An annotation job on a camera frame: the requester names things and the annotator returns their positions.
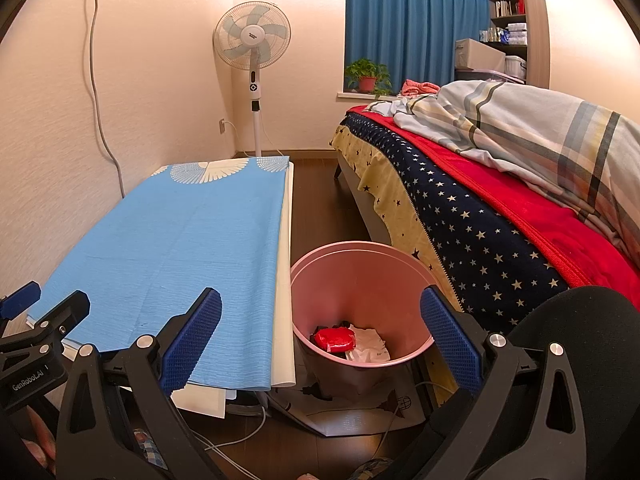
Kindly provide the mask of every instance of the red blanket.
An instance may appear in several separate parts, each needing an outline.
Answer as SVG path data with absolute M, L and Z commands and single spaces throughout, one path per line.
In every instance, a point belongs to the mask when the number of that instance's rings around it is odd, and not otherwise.
M 520 180 L 468 160 L 447 148 L 399 128 L 393 118 L 350 110 L 394 131 L 427 155 L 442 171 L 472 190 L 508 218 L 558 270 L 569 286 L 601 285 L 623 294 L 640 310 L 640 271 L 609 241 Z

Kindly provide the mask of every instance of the navy blue fabric with stars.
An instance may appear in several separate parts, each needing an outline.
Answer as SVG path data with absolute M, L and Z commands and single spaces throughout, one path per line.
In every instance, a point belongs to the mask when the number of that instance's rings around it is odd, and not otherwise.
M 541 303 L 567 290 L 533 243 L 410 142 L 356 112 L 341 124 L 391 162 L 463 310 L 482 328 L 507 334 Z M 419 251 L 414 256 L 420 259 Z

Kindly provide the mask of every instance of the green plant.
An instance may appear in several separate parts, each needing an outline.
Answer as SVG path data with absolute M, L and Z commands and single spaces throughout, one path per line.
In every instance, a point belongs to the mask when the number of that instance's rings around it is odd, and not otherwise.
M 376 88 L 374 94 L 388 95 L 391 92 L 389 70 L 383 63 L 374 63 L 372 60 L 362 57 L 344 69 L 344 75 L 348 79 L 347 88 L 354 83 L 357 85 L 361 77 L 375 77 Z

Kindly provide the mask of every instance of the wooden floor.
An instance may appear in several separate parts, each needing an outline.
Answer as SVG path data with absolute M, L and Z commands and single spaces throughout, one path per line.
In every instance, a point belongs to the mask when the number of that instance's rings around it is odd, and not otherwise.
M 309 251 L 332 242 L 369 240 L 344 178 L 334 180 L 336 160 L 293 160 L 294 193 L 291 263 Z M 260 419 L 227 415 L 224 420 L 183 412 L 188 425 L 215 444 L 238 440 L 258 427 Z M 422 429 L 393 431 L 378 456 L 394 458 Z M 223 450 L 261 480 L 296 480 L 311 473 L 320 480 L 346 480 L 370 460 L 381 435 L 322 438 L 277 412 L 250 440 Z M 229 479 L 246 477 L 211 453 Z

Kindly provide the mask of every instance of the baseboard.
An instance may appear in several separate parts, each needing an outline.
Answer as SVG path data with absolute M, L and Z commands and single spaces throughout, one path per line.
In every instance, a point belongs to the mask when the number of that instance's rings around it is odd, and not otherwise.
M 289 158 L 338 158 L 338 152 L 335 150 L 282 150 L 284 155 Z M 255 156 L 255 152 L 247 152 L 249 156 Z M 263 156 L 277 156 L 280 155 L 275 150 L 264 150 Z M 234 158 L 246 156 L 244 152 L 237 152 Z

